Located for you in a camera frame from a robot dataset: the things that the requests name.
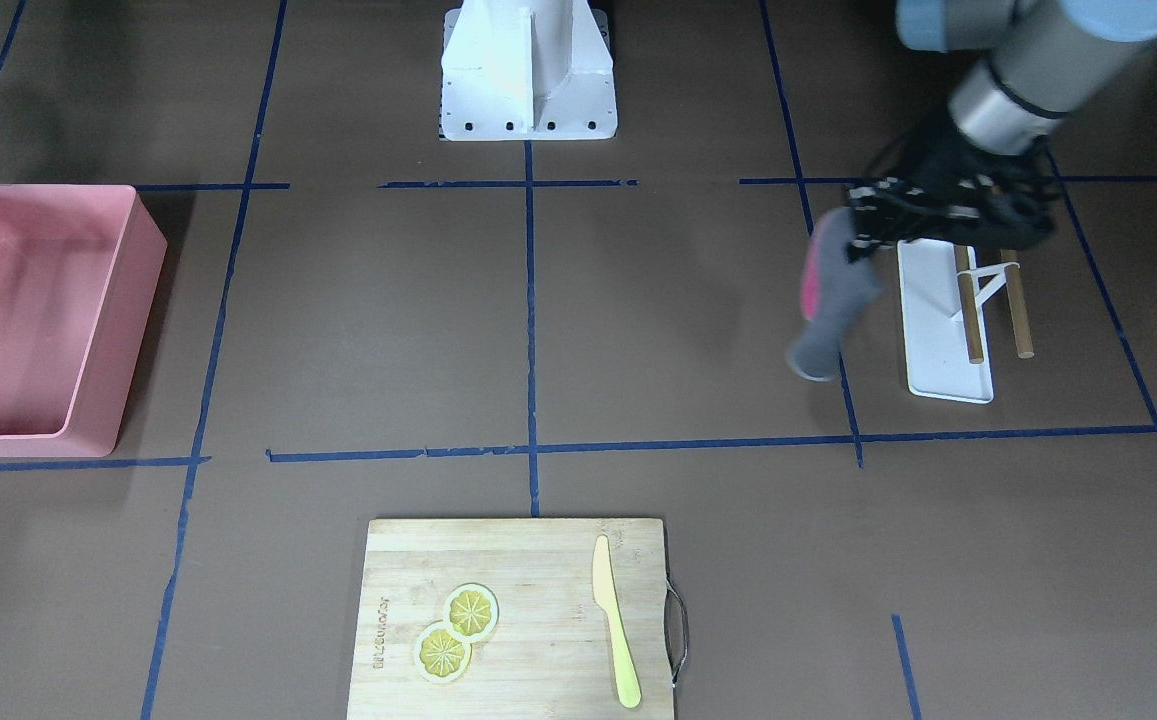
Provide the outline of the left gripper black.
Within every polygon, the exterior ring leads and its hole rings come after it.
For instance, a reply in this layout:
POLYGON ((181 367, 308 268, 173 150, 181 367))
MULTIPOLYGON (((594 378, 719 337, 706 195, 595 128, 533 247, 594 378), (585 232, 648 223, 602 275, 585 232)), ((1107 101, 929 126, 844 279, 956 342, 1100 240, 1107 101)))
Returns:
POLYGON ((898 178, 843 188, 848 263, 916 238, 944 240, 977 250, 1022 251, 1054 232, 1053 183, 1038 160, 1041 137, 1020 155, 998 155, 971 144, 936 109, 918 123, 898 161, 898 178))

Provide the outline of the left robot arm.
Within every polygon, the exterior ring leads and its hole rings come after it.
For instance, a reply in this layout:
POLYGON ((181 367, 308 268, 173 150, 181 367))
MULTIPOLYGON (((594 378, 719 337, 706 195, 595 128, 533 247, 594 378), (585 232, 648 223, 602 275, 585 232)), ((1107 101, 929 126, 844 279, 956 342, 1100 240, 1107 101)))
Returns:
POLYGON ((896 163, 849 188, 849 260, 911 240, 1025 250, 1053 232, 1039 157, 1055 128, 1157 47, 1157 1, 898 1, 902 45, 977 51, 896 163))

